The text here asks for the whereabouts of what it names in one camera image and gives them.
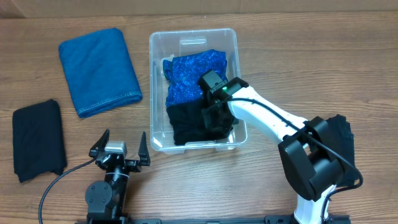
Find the sparkly blue fabric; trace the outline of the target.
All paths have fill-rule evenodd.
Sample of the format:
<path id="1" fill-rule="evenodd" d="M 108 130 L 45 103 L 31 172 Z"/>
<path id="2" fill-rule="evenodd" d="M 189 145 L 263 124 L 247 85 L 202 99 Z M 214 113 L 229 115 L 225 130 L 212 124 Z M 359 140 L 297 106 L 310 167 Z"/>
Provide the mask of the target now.
<path id="1" fill-rule="evenodd" d="M 162 62 L 163 72 L 169 82 L 167 107 L 196 101 L 202 98 L 203 90 L 198 81 L 202 75 L 214 71 L 222 80 L 226 80 L 228 65 L 226 53 L 218 50 L 207 50 L 197 54 L 165 59 Z"/>

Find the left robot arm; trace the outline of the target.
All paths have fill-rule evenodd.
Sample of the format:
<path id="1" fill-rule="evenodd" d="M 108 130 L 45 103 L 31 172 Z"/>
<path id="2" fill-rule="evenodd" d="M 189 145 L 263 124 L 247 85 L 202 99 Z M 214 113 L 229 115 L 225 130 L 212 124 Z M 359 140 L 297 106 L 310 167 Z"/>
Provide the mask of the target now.
<path id="1" fill-rule="evenodd" d="M 130 215 L 124 213 L 129 174 L 141 172 L 150 165 L 146 133 L 142 134 L 138 160 L 127 159 L 124 141 L 110 141 L 107 129 L 89 151 L 95 164 L 105 171 L 103 180 L 93 182 L 85 192 L 88 204 L 87 223 L 132 223 Z"/>

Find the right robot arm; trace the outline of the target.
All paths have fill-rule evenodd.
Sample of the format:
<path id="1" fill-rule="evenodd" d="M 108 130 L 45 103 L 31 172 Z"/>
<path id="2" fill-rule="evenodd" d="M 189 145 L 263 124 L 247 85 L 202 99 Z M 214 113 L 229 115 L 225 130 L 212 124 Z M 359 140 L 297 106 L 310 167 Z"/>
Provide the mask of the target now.
<path id="1" fill-rule="evenodd" d="M 209 104 L 203 112 L 206 129 L 213 131 L 227 119 L 239 119 L 255 125 L 278 146 L 285 177 L 297 193 L 297 206 L 291 215 L 266 216 L 265 223 L 350 223 L 349 216 L 327 211 L 327 196 L 346 167 L 333 150 L 336 141 L 324 119 L 317 116 L 309 121 L 292 115 L 238 77 L 222 80 L 209 71 L 198 84 Z"/>

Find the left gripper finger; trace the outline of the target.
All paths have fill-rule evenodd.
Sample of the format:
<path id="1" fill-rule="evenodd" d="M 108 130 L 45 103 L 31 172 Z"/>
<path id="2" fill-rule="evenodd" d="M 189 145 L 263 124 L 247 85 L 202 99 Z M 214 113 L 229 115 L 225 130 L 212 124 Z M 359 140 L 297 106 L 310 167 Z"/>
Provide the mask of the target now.
<path id="1" fill-rule="evenodd" d="M 141 136 L 140 146 L 138 150 L 139 161 L 142 166 L 150 166 L 150 155 L 147 147 L 146 133 Z"/>
<path id="2" fill-rule="evenodd" d="M 103 151 L 107 142 L 109 141 L 109 129 L 106 129 L 103 135 L 97 140 L 97 142 L 91 147 L 91 151 Z"/>

